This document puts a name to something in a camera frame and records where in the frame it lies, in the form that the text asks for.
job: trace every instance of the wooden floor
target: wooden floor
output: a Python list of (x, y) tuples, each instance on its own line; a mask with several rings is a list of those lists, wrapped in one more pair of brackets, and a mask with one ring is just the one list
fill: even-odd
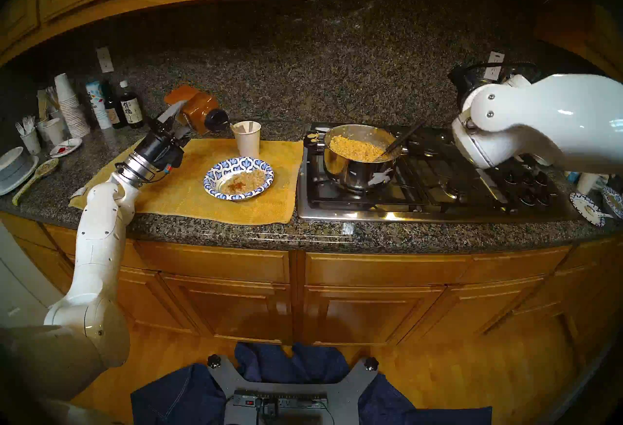
[[(235, 342), (134, 325), (129, 359), (102, 374), (75, 405), (132, 422), (129, 394), (212, 353), (233, 360)], [(558, 321), (519, 330), (504, 324), (489, 335), (454, 345), (419, 348), (340, 348), (350, 364), (372, 354), (380, 370), (415, 407), (493, 406), (494, 424), (530, 423), (577, 375), (573, 350)]]

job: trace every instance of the denim cloth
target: denim cloth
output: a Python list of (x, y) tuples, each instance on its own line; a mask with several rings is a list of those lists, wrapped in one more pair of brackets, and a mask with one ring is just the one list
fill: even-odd
[[(350, 371), (336, 348), (292, 347), (288, 358), (277, 345), (238, 343), (238, 371), (247, 381), (338, 383)], [(130, 396), (135, 425), (222, 425), (225, 395), (206, 365), (174, 371)], [(416, 409), (379, 373), (359, 397), (361, 425), (490, 425), (491, 407), (464, 410)]]

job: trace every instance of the wall outlet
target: wall outlet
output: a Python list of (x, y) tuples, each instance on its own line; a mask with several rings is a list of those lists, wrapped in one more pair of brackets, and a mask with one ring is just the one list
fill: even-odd
[[(492, 51), (489, 55), (489, 63), (502, 63), (504, 61), (504, 53), (496, 53)], [(497, 81), (500, 77), (501, 66), (494, 66), (493, 68), (487, 68), (485, 70), (485, 78), (487, 80)]]
[(97, 59), (100, 60), (101, 72), (110, 73), (114, 71), (115, 69), (113, 68), (113, 62), (110, 59), (110, 51), (108, 51), (108, 48), (105, 46), (103, 48), (97, 48), (95, 51), (97, 53)]

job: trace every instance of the stainless steel stovetop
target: stainless steel stovetop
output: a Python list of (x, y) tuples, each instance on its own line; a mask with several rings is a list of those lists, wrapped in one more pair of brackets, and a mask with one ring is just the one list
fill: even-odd
[[(340, 124), (314, 123), (309, 133)], [(395, 136), (407, 127), (384, 127)], [(530, 156), (476, 169), (441, 128), (418, 130), (393, 179), (365, 194), (340, 188), (323, 169), (323, 150), (307, 144), (298, 179), (302, 219), (329, 221), (526, 222), (577, 218), (566, 195)]]

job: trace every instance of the soy sauce bottle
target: soy sauce bottle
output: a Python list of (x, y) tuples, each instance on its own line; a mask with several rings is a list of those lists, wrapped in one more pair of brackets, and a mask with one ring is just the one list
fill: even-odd
[(121, 102), (121, 108), (125, 114), (125, 119), (128, 121), (130, 128), (140, 128), (143, 126), (143, 113), (141, 107), (138, 106), (138, 97), (130, 87), (127, 80), (123, 80), (119, 86), (123, 89), (124, 93), (119, 98)]
[(108, 80), (101, 82), (101, 93), (104, 95), (104, 108), (113, 128), (125, 127), (128, 122), (121, 108), (121, 102), (113, 93), (113, 89), (110, 87)]

